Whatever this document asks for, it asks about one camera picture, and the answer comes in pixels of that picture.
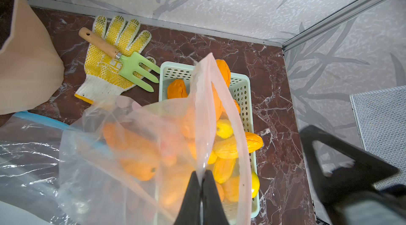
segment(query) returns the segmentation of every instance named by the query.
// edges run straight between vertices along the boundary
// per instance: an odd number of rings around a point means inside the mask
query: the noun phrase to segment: plastic bag
[[[63,133],[60,206],[82,225],[173,224],[191,172],[201,183],[204,171],[214,169],[208,163],[213,143],[221,141],[218,105],[224,108],[221,117],[231,122],[238,151],[229,175],[233,196],[223,206],[229,207],[225,213],[231,223],[249,224],[246,138],[212,54],[196,65],[187,98],[140,107],[128,97],[113,96],[85,110]]]
[[[59,144],[68,125],[28,112],[0,127],[0,202],[44,221],[74,225],[56,202]]]

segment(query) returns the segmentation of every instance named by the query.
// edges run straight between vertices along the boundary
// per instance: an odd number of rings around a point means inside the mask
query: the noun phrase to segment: mesh panel
[[[406,86],[350,97],[364,149],[400,169],[376,187],[406,184]]]

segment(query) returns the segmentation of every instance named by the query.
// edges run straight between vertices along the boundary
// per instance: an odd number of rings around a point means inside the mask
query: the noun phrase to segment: work glove
[[[140,29],[140,23],[136,19],[126,22],[122,16],[115,16],[111,20],[107,32],[106,26],[106,17],[98,16],[93,23],[92,31],[126,56],[131,56],[134,51],[141,53],[151,40],[151,33],[147,30],[143,30],[134,39]],[[146,58],[156,64],[154,58]],[[134,87],[134,83],[119,75],[122,66],[119,60],[111,58],[96,46],[89,44],[84,61],[86,79],[76,91],[75,97],[92,104],[95,100],[103,100],[108,95],[120,95]],[[141,66],[145,70],[151,71],[147,66],[143,64]],[[139,73],[134,73],[134,75],[140,79],[144,77]]]

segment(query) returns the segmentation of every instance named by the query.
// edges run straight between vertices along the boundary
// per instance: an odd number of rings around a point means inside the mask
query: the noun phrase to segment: pink plastic bag
[[[251,168],[244,129],[212,54],[193,71],[187,98],[140,107],[113,96],[84,111],[60,147],[62,209],[82,225],[173,224],[192,171],[199,182],[216,137],[213,90],[231,122],[238,202],[223,201],[231,224],[250,223]]]

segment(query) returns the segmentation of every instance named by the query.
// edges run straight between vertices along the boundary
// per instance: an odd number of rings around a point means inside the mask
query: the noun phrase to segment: marble floor
[[[91,29],[94,18],[38,8],[34,12],[47,28],[65,72],[62,86],[30,112],[72,124],[90,106],[74,93],[86,76],[83,65],[88,47],[78,31]],[[165,61],[193,65],[212,52],[227,62],[231,72],[249,76],[254,131],[264,140],[264,147],[256,152],[261,209],[251,224],[315,224],[282,49],[154,26],[142,25],[140,30],[152,34],[142,55],[154,57],[157,65]],[[158,84],[152,86],[158,90]],[[140,105],[158,101],[158,92],[137,86],[123,95]],[[0,116],[0,125],[10,116]]]

